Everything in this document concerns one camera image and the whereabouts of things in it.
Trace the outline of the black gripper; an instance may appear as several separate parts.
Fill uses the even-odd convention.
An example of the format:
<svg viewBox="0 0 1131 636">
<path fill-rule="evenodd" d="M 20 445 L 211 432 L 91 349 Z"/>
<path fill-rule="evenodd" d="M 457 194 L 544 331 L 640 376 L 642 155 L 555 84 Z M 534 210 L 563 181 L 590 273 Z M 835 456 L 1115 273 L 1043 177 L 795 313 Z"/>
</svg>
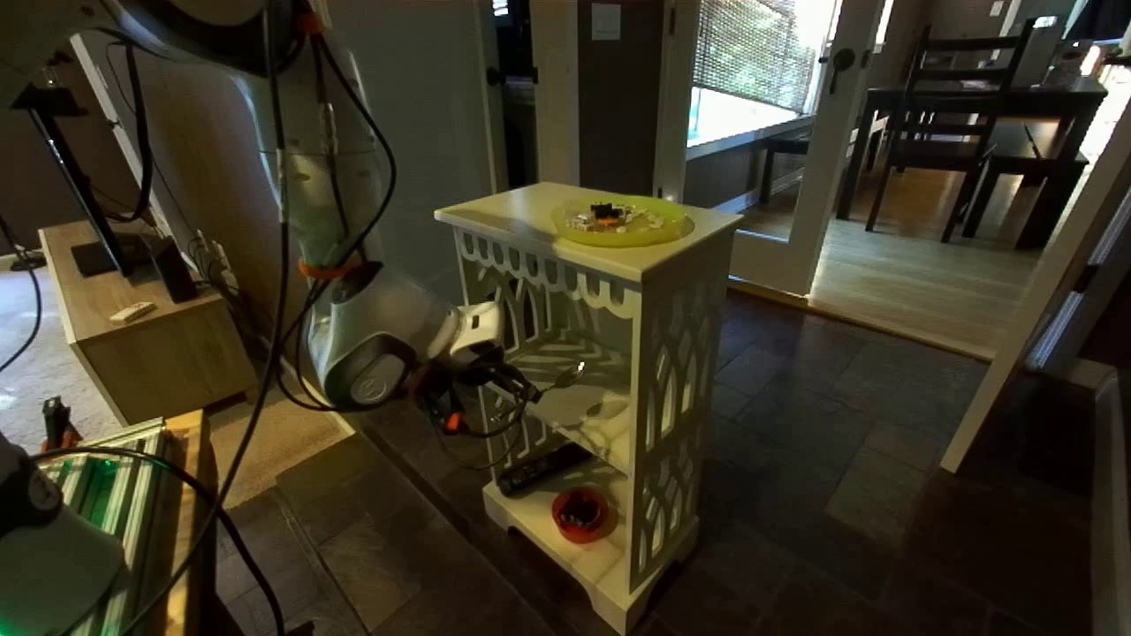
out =
<svg viewBox="0 0 1131 636">
<path fill-rule="evenodd" d="M 443 436 L 471 436 L 462 397 L 486 384 L 496 384 L 511 398 L 506 429 L 518 425 L 534 403 L 534 383 L 511 369 L 500 347 L 436 360 L 418 383 L 418 407 Z"/>
</svg>

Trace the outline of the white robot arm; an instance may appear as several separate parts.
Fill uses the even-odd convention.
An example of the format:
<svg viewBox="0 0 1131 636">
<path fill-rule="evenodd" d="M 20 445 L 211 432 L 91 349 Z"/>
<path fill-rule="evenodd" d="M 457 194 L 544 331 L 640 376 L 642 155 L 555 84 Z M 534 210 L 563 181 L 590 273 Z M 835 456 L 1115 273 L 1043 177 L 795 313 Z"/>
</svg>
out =
<svg viewBox="0 0 1131 636">
<path fill-rule="evenodd" d="M 367 73 L 391 63 L 423 101 L 481 78 L 457 41 L 486 0 L 0 0 L 0 78 L 20 95 L 79 33 L 109 29 L 151 55 L 193 61 L 243 88 L 260 185 L 283 250 L 309 280 L 291 331 L 335 410 L 401 397 L 453 429 L 461 384 L 500 353 L 503 306 L 449 305 L 429 284 L 367 254 L 408 168 L 372 113 Z"/>
</svg>

